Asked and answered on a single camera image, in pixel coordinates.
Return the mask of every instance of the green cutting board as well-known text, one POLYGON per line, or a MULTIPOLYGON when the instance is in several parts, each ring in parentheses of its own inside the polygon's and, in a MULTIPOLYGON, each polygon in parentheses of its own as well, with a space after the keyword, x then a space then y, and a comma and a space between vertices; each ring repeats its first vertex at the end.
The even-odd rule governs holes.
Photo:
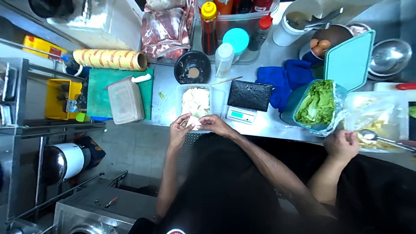
POLYGON ((154 70, 148 68, 145 71, 115 70, 109 68, 93 68, 89 71, 87 115, 96 117, 112 118, 108 91, 104 87, 127 76, 142 76, 150 74, 152 78, 138 83, 140 87, 141 100, 143 102, 144 120, 150 120, 152 114, 152 92, 154 70))

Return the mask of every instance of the wooden skewer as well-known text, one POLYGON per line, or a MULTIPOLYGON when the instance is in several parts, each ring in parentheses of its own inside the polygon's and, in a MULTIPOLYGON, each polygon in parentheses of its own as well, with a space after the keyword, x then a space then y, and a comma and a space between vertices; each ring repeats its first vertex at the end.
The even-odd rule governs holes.
POLYGON ((242 76, 232 78, 232 79, 228 79, 228 80, 223 80, 223 81, 220 81, 220 82, 210 83, 209 85, 216 85, 216 84, 219 84, 219 83, 224 83, 224 82, 227 82, 227 81, 230 81, 230 80, 236 80, 236 79, 240 79, 240 78, 242 78, 242 76))

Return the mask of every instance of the teal lid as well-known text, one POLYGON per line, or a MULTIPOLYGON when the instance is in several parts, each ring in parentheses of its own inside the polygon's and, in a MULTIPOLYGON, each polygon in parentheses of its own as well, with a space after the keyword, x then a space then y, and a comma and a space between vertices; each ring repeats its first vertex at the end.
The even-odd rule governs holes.
POLYGON ((234 56, 239 56, 247 48, 249 39, 248 33, 244 29, 236 27, 225 33, 223 43, 230 43, 234 49, 234 56))
POLYGON ((370 30, 328 50, 324 79, 335 81, 348 92, 363 86, 367 80, 375 36, 376 32, 370 30))

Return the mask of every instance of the red handle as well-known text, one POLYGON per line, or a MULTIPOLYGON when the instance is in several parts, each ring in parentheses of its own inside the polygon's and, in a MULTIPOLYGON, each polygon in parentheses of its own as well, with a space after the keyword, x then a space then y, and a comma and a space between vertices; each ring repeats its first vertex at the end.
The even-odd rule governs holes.
POLYGON ((406 83, 396 85, 398 90, 416 90, 416 83, 406 83))

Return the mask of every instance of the green lettuce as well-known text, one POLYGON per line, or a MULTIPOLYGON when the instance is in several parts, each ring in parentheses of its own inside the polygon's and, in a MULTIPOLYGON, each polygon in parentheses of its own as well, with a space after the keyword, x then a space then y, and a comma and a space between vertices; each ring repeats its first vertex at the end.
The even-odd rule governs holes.
POLYGON ((311 88, 295 114, 295 120, 305 126, 329 124, 335 109, 334 84, 321 80, 311 88))
POLYGON ((416 118, 416 105, 409 107, 409 115, 416 118))

